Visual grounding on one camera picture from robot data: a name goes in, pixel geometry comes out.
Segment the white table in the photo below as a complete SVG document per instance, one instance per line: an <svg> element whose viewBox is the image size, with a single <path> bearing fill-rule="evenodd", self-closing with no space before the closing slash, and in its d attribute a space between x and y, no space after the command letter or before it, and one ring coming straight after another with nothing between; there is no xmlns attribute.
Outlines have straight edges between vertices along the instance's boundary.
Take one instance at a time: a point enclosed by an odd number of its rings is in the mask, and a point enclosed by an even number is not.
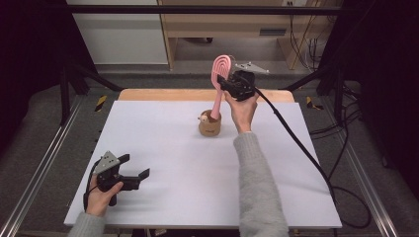
<svg viewBox="0 0 419 237"><path fill-rule="evenodd" d="M314 156L297 103L274 103L295 135ZM150 168L138 191L121 192L109 207L107 224L120 228L237 228L237 135L226 102L217 137L201 136L198 116L212 102L116 101L64 224L83 211L82 196L93 163L107 150L130 154L120 174ZM342 227L326 183L266 103L259 103L253 131L273 171L290 228Z"/></svg>

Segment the white cabinet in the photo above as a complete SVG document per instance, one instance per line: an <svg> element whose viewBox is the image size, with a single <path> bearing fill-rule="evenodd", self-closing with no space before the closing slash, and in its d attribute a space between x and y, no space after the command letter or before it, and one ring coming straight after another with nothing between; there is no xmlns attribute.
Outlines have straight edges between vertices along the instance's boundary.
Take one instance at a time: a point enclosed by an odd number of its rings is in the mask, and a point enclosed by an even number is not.
<svg viewBox="0 0 419 237"><path fill-rule="evenodd" d="M71 4L157 5L155 0L67 0ZM73 14L95 64L168 64L157 14Z"/></svg>

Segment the pink object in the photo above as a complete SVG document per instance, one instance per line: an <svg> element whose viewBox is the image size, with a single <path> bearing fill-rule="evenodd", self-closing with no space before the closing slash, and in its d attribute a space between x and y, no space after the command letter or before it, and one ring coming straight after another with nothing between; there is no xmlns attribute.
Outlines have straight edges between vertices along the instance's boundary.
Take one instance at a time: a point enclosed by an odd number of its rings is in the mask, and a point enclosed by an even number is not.
<svg viewBox="0 0 419 237"><path fill-rule="evenodd" d="M220 55L218 56L212 65L212 73L210 80L212 81L213 86L216 88L216 97L213 103L212 111L210 116L213 119L219 118L219 107L221 105L221 98L222 98L222 90L219 86L219 83L216 81L216 76L220 75L223 78L228 78L228 73L230 72L231 68L231 60L228 55Z"/></svg>

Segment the cable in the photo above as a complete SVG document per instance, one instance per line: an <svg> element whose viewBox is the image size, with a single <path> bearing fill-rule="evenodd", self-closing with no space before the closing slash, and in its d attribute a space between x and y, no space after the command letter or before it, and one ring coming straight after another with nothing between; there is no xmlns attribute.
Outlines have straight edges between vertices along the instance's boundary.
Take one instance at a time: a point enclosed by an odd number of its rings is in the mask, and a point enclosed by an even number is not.
<svg viewBox="0 0 419 237"><path fill-rule="evenodd" d="M281 124L284 126L284 128L286 129L286 131L290 134L290 136L293 138L293 140L295 141L295 143L299 146L299 148L302 150L302 152L304 152L304 154L308 157L308 159L313 163L313 165L315 166L315 168L317 168L318 172L321 174L321 176L323 177L324 181L327 184L327 187L329 188L329 192L330 195L332 196L333 202L336 203L336 198L335 198L335 194L333 192L332 189L332 185L330 184L330 181L327 179L326 174L324 173L324 171L321 169L320 165L317 163L317 161L311 156L311 154L308 152L308 150L304 147L304 145L301 143L301 141L299 141L299 139L295 136L295 134L293 133L293 131L290 129L290 127L288 126L287 122L284 120L284 118L281 116L280 112L277 110L277 108L274 107L274 105L272 105L272 103L268 100L268 98L266 98L266 96L257 88L255 88L255 91L268 103L268 105L272 108L272 110L274 111L274 114L278 117L278 119L280 120Z"/></svg>
<svg viewBox="0 0 419 237"><path fill-rule="evenodd" d="M343 154L343 152L344 152L344 150L345 150L345 147L346 147L346 144L347 144L347 142L348 142L348 138L349 138L349 132L348 132L348 118L349 117L351 117L352 115L354 115L355 113L357 113L358 111L355 111L355 112L353 112L353 113L351 113L348 117L347 117L347 115L346 115L346 112L348 111L348 108L350 108L352 105L355 105L355 104L357 104L357 102L354 102L354 103L352 103L352 104L350 104L350 105L348 105L346 108L345 108L345 119L344 119L344 127L345 127L345 130L346 130L346 132L347 132L347 136L346 136L346 138L345 138L345 142L344 142L344 146L343 146L343 148L342 148L342 150L341 150L341 152L340 152L340 154L339 154L339 157L338 157L338 159L337 159L337 161L335 162L335 165L334 165L334 167L333 167L333 169L332 169L332 172L330 173L330 175L329 175L329 177L327 177L326 176L326 174L324 173L324 171L321 169L321 167L318 165L318 163L314 160L314 158L311 156L311 154L307 151L307 149L302 145L302 143L298 140L298 138L295 136L295 134L293 133L293 131L290 129L290 127L288 126L288 124L287 124L287 122L284 120L284 118L281 116L281 114L280 114L280 112L274 107L274 105L268 100L268 98L266 98L266 96L259 90L259 89L257 89L257 88L255 88L255 91L268 103L268 105L272 108L272 110L274 111L274 114L278 117L278 119L280 120L280 122L281 122L281 124L284 126L284 128L286 129L286 131L289 133L289 135L293 138L293 140L295 141L295 143L299 146L299 148L304 152L304 154L308 157L308 159L313 163L313 165L317 168L317 170L319 171L319 173L321 174L321 176L323 177L323 179L324 179L324 181L326 182L326 184L327 184L327 187L329 188L329 192L330 192L330 195L332 196L332 199L333 199L333 201L334 201L334 203L335 203L335 205L336 205L336 197L335 197L335 193L334 193L334 191L335 190L339 190L339 191L343 191L343 192L346 192L346 193L348 193L348 194L350 194L351 196L353 196L354 198L356 198L365 208L366 208L366 210L367 210L367 213L368 213L368 218L367 218L367 222L365 223L365 224L363 224L363 225L355 225L355 224L352 224L352 223L350 223L350 222L348 222L348 221L346 221L346 220L344 220L343 218L340 218L341 219L341 221L344 223L344 224L346 224L346 225L348 225L348 226L351 226L351 227L353 227L353 228L358 228L358 229L362 229L362 228L366 228L367 226L369 226L370 225L370 223L371 223L371 220L372 220L372 214L371 214L371 212L370 212L370 209L368 208L368 206L367 206L367 204L360 198L360 197L358 197L357 195L355 195L353 192L351 192L351 191L349 191L349 190L346 190L346 189L343 189L343 188L341 188L341 187L337 187L337 186L335 186L335 187L333 187L332 185L331 185L331 183L330 183L330 179L331 179L331 177L332 177L332 175L333 175L333 173L334 173L334 171L335 171L335 169L336 169L336 167L337 167L337 165L339 164L339 162L340 162L340 160L341 160L341 158L342 158L342 154ZM334 233L334 236L337 236L337 230L336 229L333 229L333 233Z"/></svg>
<svg viewBox="0 0 419 237"><path fill-rule="evenodd" d="M356 113L358 113L360 110L355 110L354 112L352 112L352 113L350 113L348 116L347 116L347 111L348 111L348 109L351 107L351 106L353 106L353 105L356 105L356 104L358 104L358 101L355 101L355 102L353 102L353 103L351 103L351 104L349 104L348 106L346 106L345 107L345 111L344 111L344 119L343 119L343 122L344 122L344 129L345 129L345 131L346 131L346 137L345 137L345 141L344 141L344 144L343 144L343 147L342 147L342 149L341 149L341 151L340 151L340 153L339 153L339 156L338 156L338 159L336 160L336 162L335 162L335 164L334 164L334 166L333 166L333 168L332 168L332 170L331 170L331 172L330 172L330 174L329 174L329 176L328 176L328 180L329 180L329 182L330 182L330 180L331 180L331 178L332 178L332 176L333 176L333 174L334 174L334 172L335 172L335 170L336 170L336 167L338 166L338 164L340 163L340 161L341 161L341 159L342 159L342 157L343 157L343 152L345 151L345 147L346 147L346 145L347 145L347 143L348 143L348 140L349 140L349 124L348 124L348 121L353 121L353 120L355 120L354 118L352 119L352 120L350 120L350 117L352 116L352 115L355 115ZM351 191L349 191L349 190L346 190L346 189L344 189L344 188L341 188L341 187L338 187L338 186L333 186L332 187L332 189L333 190L339 190L339 191L343 191L343 192L345 192L345 193L347 193L347 194L349 194L349 195L351 195L351 196L353 196L354 198L356 198L363 206L364 206L364 208L366 209L366 211L367 211L367 215L368 215L368 217L367 217L367 221L366 221L366 223L364 223L364 224L362 224L362 225L356 225L356 224L353 224L353 223L350 223L350 222L348 222L348 221L346 221L345 219L343 219L343 218L341 218L340 217L340 219L341 219L341 221L344 223L344 224L346 224L346 225L348 225L348 226L351 226L351 227L353 227L353 228L357 228L357 229L363 229L363 228L366 228L367 226L369 226L370 225L370 223L371 223L371 221L372 221L372 214L371 214L371 211L370 211L370 209L368 208L368 205L360 198L360 197L358 197L356 194L354 194L353 192L351 192Z"/></svg>
<svg viewBox="0 0 419 237"><path fill-rule="evenodd" d="M348 111L348 108L350 108L351 106L353 106L353 105L355 105L355 104L357 104L357 103L358 103L358 102L353 102L353 103L349 104L349 105L345 108L344 118L346 117L346 112ZM343 120L343 122L344 122L344 128L345 128L345 131L346 131L346 137L345 137L345 141L343 142L343 147L342 147L342 149L341 149L341 151L340 151L340 153L339 153L338 159L336 160L335 164L333 165L333 168L332 168L332 170L330 171L330 174L329 174L329 176L328 176L328 179L329 179L329 180L332 178L333 173L334 173L334 172L335 172L335 170L336 170L336 167L338 166L338 164L339 164L340 160L342 159L343 152L345 151L346 144L348 143L348 140L349 140L349 129L348 129L347 121L344 119L344 120Z"/></svg>

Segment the brown cup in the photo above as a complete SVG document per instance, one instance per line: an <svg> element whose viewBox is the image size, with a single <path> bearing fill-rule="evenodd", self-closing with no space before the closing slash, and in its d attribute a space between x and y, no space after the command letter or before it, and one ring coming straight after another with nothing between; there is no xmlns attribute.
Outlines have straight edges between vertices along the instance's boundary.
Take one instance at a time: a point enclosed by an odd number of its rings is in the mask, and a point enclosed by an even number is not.
<svg viewBox="0 0 419 237"><path fill-rule="evenodd" d="M221 131L221 114L218 119L214 119L210 116L211 110L207 110L201 113L198 118L200 120L200 133L203 136L217 136Z"/></svg>

